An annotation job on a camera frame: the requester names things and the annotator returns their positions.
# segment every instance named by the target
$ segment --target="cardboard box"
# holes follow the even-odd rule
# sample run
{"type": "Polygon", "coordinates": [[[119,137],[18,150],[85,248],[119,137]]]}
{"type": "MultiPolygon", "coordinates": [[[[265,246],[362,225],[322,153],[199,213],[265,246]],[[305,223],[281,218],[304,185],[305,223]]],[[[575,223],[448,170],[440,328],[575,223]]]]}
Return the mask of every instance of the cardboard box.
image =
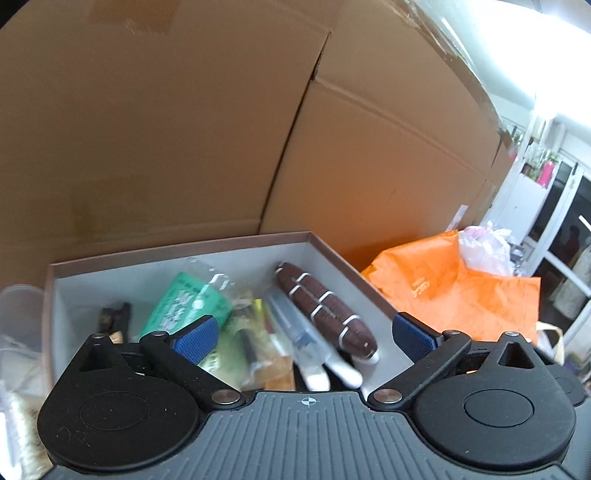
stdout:
{"type": "Polygon", "coordinates": [[[342,0],[31,0],[0,30],[0,286],[257,233],[342,0]]]}
{"type": "Polygon", "coordinates": [[[501,135],[499,149],[496,153],[495,160],[491,165],[486,180],[481,185],[478,194],[472,201],[471,205],[463,215],[458,228],[462,229],[469,225],[478,225],[485,217],[493,200],[496,197],[501,184],[505,180],[509,169],[515,160],[515,147],[509,132],[504,132],[501,135]]]}
{"type": "Polygon", "coordinates": [[[384,248],[445,230],[497,180],[488,97],[403,5],[345,2],[262,225],[315,231],[359,269],[384,248]]]}
{"type": "Polygon", "coordinates": [[[43,316],[43,355],[51,384],[86,338],[96,331],[106,306],[131,303],[129,333],[139,334],[151,311],[181,269],[198,256],[239,286],[262,295],[281,261],[315,276],[360,315],[378,341],[379,361],[358,363],[362,392],[370,392],[412,365],[392,339],[396,314],[381,294],[315,235],[279,233],[150,248],[51,265],[43,316]]]}
{"type": "Polygon", "coordinates": [[[28,2],[0,30],[0,287],[300,229],[363,268],[440,232],[491,181],[498,119],[409,5],[28,2]]]}

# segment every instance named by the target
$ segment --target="ceiling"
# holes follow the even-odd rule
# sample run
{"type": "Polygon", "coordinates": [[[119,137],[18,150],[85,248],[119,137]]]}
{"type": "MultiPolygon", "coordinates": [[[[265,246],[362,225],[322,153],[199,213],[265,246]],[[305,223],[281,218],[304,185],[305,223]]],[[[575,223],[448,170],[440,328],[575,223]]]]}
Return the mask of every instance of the ceiling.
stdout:
{"type": "Polygon", "coordinates": [[[569,132],[591,144],[589,4],[584,0],[417,3],[467,57],[489,93],[528,109],[537,97],[539,105],[558,112],[557,120],[569,132]]]}

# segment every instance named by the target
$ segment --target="crosshair symbol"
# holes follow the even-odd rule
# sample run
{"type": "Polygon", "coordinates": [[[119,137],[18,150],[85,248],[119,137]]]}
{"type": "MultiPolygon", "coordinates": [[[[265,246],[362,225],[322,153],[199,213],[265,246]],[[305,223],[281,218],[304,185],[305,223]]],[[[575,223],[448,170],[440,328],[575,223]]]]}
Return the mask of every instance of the crosshair symbol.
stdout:
{"type": "Polygon", "coordinates": [[[302,398],[300,401],[308,408],[310,408],[310,405],[314,405],[317,402],[317,400],[312,397],[302,398]]]}

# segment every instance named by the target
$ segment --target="large cardboard box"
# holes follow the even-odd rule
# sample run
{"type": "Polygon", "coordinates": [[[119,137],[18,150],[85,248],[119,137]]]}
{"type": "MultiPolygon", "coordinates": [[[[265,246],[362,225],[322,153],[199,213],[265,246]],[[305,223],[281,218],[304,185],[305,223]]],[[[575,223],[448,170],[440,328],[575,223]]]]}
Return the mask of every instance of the large cardboard box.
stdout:
{"type": "Polygon", "coordinates": [[[0,30],[0,287],[302,229],[363,268],[444,229],[490,181],[496,115],[405,5],[30,0],[0,30]]]}
{"type": "Polygon", "coordinates": [[[482,86],[404,4],[345,2],[262,225],[311,229],[357,268],[445,230],[509,166],[495,161],[498,118],[482,86]]]}
{"type": "Polygon", "coordinates": [[[480,187],[478,194],[466,210],[458,225],[458,228],[465,228],[469,225],[477,225],[486,215],[496,197],[501,184],[505,180],[509,169],[513,165],[516,152],[513,140],[509,132],[501,135],[499,148],[491,165],[486,180],[480,187]]]}
{"type": "Polygon", "coordinates": [[[0,30],[0,286],[257,233],[342,0],[31,0],[0,30]]]}

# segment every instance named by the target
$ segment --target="gray ribbed surface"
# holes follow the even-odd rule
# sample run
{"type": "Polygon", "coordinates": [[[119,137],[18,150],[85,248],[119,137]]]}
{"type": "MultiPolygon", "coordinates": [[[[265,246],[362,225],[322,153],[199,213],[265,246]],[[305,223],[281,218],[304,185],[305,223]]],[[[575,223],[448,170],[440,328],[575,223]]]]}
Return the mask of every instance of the gray ribbed surface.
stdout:
{"type": "MultiPolygon", "coordinates": [[[[405,417],[377,413],[355,393],[259,393],[238,412],[212,414],[197,439],[125,480],[483,480],[435,455],[405,417]]],[[[58,467],[46,480],[103,479],[58,467]]],[[[558,466],[514,480],[571,478],[558,466]]]]}
{"type": "Polygon", "coordinates": [[[576,407],[577,426],[570,441],[569,451],[562,462],[576,478],[591,479],[591,400],[576,407]]]}

